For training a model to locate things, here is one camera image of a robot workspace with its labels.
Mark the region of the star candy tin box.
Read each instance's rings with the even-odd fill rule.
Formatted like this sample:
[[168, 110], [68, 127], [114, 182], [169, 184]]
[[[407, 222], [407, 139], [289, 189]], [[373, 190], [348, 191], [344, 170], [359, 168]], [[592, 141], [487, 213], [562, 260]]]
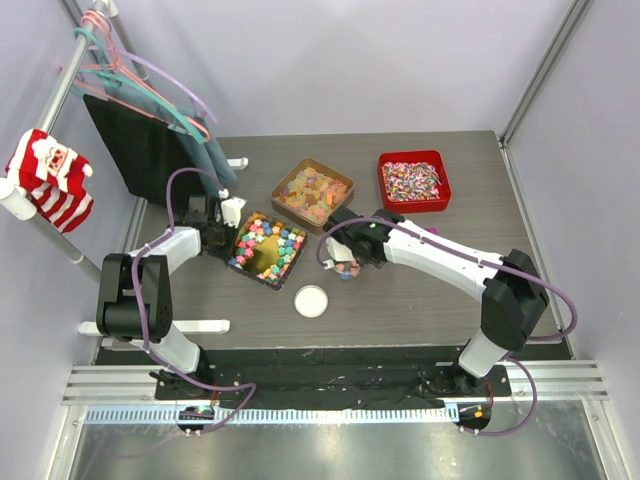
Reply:
[[243, 277], [279, 292], [307, 244], [308, 234], [301, 228], [253, 212], [238, 231], [227, 265]]

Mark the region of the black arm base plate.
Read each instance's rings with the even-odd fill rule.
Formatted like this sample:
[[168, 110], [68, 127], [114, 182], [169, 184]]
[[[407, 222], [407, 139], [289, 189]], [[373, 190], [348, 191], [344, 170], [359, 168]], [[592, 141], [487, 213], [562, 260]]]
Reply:
[[505, 367], [469, 380], [454, 364], [458, 352], [428, 346], [210, 350], [210, 371], [200, 381], [217, 391], [160, 370], [152, 376], [154, 397], [224, 408], [246, 400], [250, 409], [339, 411], [439, 408], [447, 400], [511, 395]]

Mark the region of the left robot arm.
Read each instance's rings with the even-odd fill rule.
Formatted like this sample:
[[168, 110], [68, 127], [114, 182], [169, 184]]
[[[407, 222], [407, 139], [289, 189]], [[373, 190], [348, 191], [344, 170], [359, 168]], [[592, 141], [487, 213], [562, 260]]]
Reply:
[[203, 253], [227, 261], [245, 205], [236, 196], [193, 196], [186, 211], [169, 213], [160, 237], [103, 260], [95, 330], [145, 351], [193, 399], [211, 391], [212, 369], [204, 349], [175, 325], [170, 277]]

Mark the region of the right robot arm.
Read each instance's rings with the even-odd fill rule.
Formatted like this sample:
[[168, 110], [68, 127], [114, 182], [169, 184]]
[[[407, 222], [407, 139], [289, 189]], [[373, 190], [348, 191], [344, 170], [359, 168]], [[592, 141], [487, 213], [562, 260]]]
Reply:
[[385, 209], [373, 216], [337, 209], [323, 226], [327, 268], [387, 263], [427, 273], [480, 304], [480, 327], [467, 342], [438, 392], [472, 395], [483, 388], [494, 365], [524, 348], [546, 311], [549, 296], [531, 257], [471, 249], [446, 240]]

